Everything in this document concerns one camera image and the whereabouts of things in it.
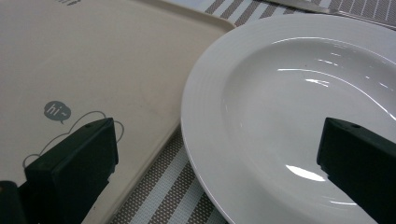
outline striped placemat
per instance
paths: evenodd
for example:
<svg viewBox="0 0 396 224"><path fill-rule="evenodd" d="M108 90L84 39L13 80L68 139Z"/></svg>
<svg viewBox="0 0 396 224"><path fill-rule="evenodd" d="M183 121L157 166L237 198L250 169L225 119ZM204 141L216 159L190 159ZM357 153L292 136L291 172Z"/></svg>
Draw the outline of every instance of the striped placemat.
<svg viewBox="0 0 396 224"><path fill-rule="evenodd" d="M169 0L234 22L237 26L275 15L303 13L256 0ZM396 22L396 0L312 0L322 7ZM227 223L191 168L181 130L175 135L111 220L124 223Z"/></svg>

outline placemat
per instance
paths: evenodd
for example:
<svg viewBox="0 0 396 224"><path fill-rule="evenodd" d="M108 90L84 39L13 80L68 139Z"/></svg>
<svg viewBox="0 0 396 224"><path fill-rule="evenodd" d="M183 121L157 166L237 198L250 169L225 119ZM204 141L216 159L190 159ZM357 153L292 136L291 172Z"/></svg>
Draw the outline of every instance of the placemat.
<svg viewBox="0 0 396 224"><path fill-rule="evenodd" d="M256 0L170 0L240 26L282 14L304 13ZM396 0L312 0L321 7L396 22ZM180 128L143 177L112 224L227 223L195 177Z"/></svg>

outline speech bubble logo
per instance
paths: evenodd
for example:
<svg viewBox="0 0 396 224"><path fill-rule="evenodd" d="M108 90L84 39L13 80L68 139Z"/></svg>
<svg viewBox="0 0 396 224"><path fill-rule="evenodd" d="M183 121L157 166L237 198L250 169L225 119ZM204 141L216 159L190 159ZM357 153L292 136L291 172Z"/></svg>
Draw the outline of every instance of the speech bubble logo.
<svg viewBox="0 0 396 224"><path fill-rule="evenodd" d="M48 119L60 121L64 124L64 120L70 118L72 111L62 102L51 101L44 106L44 115Z"/></svg>

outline printed line drawing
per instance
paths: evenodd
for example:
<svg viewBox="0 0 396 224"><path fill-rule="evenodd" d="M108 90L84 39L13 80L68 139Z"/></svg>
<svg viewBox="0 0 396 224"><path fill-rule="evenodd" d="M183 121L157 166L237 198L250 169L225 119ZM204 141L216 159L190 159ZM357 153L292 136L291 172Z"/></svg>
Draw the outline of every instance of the printed line drawing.
<svg viewBox="0 0 396 224"><path fill-rule="evenodd" d="M99 111L99 110L91 111L91 112L88 112L88 113L84 114L81 118L79 118L79 119L72 125L72 127L69 129L69 131L68 131L67 133L61 133L61 134L59 134L58 136L52 138L52 139L44 146L44 148L41 149L41 151L40 151L38 154L37 154L37 153L34 153L34 154L28 155L28 156L23 160L23 163L22 163L23 169L27 167L26 162L27 162L27 160L28 160L29 158L31 158L31 157L38 157L38 158L39 158L40 156L42 156L42 155L44 154L44 152L46 151L46 149L48 148L48 146L49 146L51 143L53 143L55 140L57 140L57 139L60 138L60 137L63 137L63 136L65 136L65 135L69 135L69 134L73 131L73 129L76 127L76 125L78 124L78 122L79 122L80 120L84 119L85 117L89 116L90 114L101 114L101 115L103 116L104 119L106 118L106 114L105 114L104 112L102 112L102 111ZM120 128L121 128L120 137L117 139L117 143L118 143L118 142L122 139L122 137L123 137L123 135L124 135L125 128L124 128L123 124L122 124L121 122L119 122L119 121L114 120L114 123L115 123L115 124L116 124L116 123L119 124L119 125L120 125Z"/></svg>
<svg viewBox="0 0 396 224"><path fill-rule="evenodd" d="M67 6L72 6L74 4L81 2L81 0L75 0L73 2L71 2L71 1L73 1L73 0L58 0L58 2L62 3L62 4L68 3Z"/></svg>

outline plate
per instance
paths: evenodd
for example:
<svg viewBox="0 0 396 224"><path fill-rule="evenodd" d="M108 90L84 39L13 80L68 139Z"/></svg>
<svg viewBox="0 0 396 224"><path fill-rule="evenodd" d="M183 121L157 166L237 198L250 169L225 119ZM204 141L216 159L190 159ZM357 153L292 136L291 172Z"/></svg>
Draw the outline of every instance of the plate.
<svg viewBox="0 0 396 224"><path fill-rule="evenodd" d="M230 223L375 223L316 163L326 117L396 142L396 33L289 15L224 35L182 100L184 141Z"/></svg>

